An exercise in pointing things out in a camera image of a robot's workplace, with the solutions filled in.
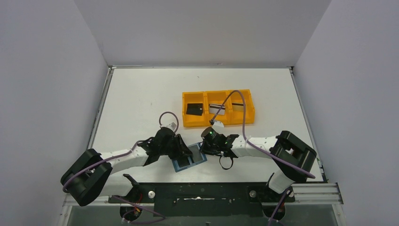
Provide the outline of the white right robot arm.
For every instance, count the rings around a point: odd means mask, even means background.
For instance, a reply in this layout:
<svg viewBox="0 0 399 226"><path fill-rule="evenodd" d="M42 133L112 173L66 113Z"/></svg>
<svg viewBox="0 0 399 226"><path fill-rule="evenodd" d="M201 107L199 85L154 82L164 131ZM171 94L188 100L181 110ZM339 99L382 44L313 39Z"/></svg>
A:
<svg viewBox="0 0 399 226"><path fill-rule="evenodd" d="M283 130L273 137L225 136L212 127L202 134L201 152L220 158L259 157L272 159L278 166L268 182L268 188L281 194L293 183L305 183L317 158L316 151L293 133Z"/></svg>

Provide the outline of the blue leather card holder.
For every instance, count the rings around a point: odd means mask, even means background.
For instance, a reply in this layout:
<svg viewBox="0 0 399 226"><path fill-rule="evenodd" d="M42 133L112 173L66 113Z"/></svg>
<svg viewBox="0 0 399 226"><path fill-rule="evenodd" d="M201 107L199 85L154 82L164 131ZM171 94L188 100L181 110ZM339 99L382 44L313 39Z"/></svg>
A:
<svg viewBox="0 0 399 226"><path fill-rule="evenodd" d="M201 142L195 143L195 144L198 144L198 145L200 146L200 148L201 148L201 146L202 146L202 143L201 143ZM188 158L181 158L181 159L179 159L179 160L172 160L172 163L173 163L173 167L174 167L175 172L180 172L180 171L186 170L186 169L188 169L188 168L191 168L191 167L194 167L194 166L196 166L196 165L199 165L199 164L202 164L202 163L206 162L206 161L207 161L206 155L205 155L204 153L202 153L202 155L203 155L203 157L204 157L204 160L203 160L203 161L200 161L200 162L197 162L197 163L193 163L191 157L188 157Z"/></svg>

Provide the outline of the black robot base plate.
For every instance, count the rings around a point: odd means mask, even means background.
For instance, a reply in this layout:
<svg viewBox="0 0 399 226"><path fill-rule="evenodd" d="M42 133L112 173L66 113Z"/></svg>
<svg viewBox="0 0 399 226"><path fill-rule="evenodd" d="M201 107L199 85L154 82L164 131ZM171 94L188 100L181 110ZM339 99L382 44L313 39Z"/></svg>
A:
<svg viewBox="0 0 399 226"><path fill-rule="evenodd" d="M242 183L141 183L123 197L139 205L152 204L165 217L273 217L281 220L286 204L295 201L289 191L282 195L265 182Z"/></svg>

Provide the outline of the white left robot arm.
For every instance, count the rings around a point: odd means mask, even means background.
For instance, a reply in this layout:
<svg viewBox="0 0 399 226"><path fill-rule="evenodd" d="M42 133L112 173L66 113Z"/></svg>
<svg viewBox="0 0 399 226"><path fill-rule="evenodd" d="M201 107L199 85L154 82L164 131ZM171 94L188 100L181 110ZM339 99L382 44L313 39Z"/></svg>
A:
<svg viewBox="0 0 399 226"><path fill-rule="evenodd" d="M117 172L150 165L160 156L178 160L192 156L192 151L181 135L167 127L162 127L153 137L137 141L130 149L99 153L91 148L62 176L63 191L80 206L90 204L97 197L125 197L131 193L135 181L129 174L117 175Z"/></svg>

